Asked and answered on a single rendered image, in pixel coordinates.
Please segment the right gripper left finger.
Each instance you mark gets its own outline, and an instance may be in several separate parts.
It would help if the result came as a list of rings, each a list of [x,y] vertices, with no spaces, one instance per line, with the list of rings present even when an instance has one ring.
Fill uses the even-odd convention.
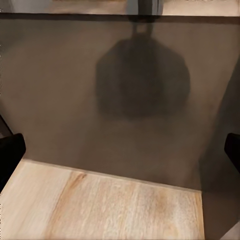
[[[26,153],[24,136],[16,133],[0,139],[0,193]]]

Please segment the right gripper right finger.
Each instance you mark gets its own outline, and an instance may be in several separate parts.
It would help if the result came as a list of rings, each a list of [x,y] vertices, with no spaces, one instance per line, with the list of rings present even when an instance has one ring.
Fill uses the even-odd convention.
[[[224,151],[228,155],[228,159],[232,161],[236,169],[240,173],[240,135],[229,133],[227,135]]]

